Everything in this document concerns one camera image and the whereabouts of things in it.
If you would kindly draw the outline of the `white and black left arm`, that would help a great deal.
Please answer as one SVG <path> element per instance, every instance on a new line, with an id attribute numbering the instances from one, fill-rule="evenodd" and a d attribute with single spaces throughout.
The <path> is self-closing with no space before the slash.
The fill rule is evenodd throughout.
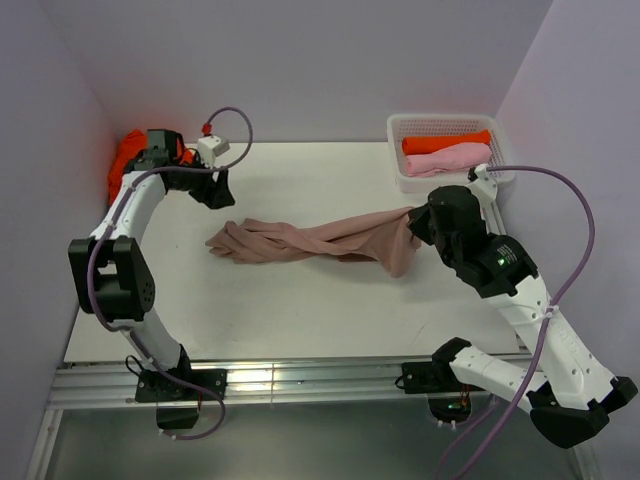
<path id="1" fill-rule="evenodd" d="M 228 149 L 225 138 L 211 134 L 189 149 L 175 131 L 148 131 L 145 147 L 124 164 L 120 190 L 106 217 L 68 248 L 81 309 L 107 331 L 122 334 L 144 367 L 160 375 L 159 388 L 172 399 L 191 394 L 195 375 L 184 347 L 155 310 L 156 285 L 140 242 L 170 191 L 184 191 L 211 210 L 234 205 L 229 174 L 215 167 Z"/>

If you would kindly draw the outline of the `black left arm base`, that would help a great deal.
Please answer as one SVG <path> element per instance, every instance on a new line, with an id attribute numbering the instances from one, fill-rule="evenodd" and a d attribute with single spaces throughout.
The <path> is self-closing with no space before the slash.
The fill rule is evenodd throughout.
<path id="1" fill-rule="evenodd" d="M 161 434 L 176 440 L 205 438 L 220 429 L 226 417 L 224 397 L 227 370 L 193 370 L 188 359 L 169 371 L 146 368 L 133 355 L 125 358 L 125 367 L 137 378 L 134 402 L 156 405 L 156 425 Z M 206 431 L 191 433 L 200 419 L 204 401 L 215 401 L 220 415 Z"/>

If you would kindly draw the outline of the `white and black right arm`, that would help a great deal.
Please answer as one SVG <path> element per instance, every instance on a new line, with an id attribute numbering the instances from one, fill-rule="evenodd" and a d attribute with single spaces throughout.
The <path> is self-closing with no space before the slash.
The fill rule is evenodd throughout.
<path id="1" fill-rule="evenodd" d="M 553 445 L 569 449 L 595 437 L 638 393 L 580 340 L 553 304 L 537 265 L 513 237 L 488 232 L 478 198 L 465 186 L 439 187 L 409 213 L 411 233 L 494 308 L 530 349 L 527 372 L 455 337 L 431 357 L 430 380 L 446 390 L 478 387 L 531 418 Z"/>

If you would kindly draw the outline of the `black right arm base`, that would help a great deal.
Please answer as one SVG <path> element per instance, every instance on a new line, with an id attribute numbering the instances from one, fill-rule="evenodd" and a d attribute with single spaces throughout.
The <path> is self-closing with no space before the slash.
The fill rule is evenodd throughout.
<path id="1" fill-rule="evenodd" d="M 406 395 L 425 395 L 436 424 L 450 427 L 472 417 L 471 394 L 480 391 L 461 383 L 448 367 L 433 361 L 402 363 L 394 385 Z"/>

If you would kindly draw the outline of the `dusty pink t-shirt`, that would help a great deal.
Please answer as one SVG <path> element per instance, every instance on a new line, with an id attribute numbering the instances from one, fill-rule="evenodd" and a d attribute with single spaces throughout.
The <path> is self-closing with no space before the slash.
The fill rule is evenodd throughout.
<path id="1" fill-rule="evenodd" d="M 298 228 L 284 222 L 233 221 L 206 242 L 210 253 L 236 264 L 286 263 L 315 256 L 375 261 L 393 278 L 411 268 L 421 241 L 408 228 L 408 207 Z"/>

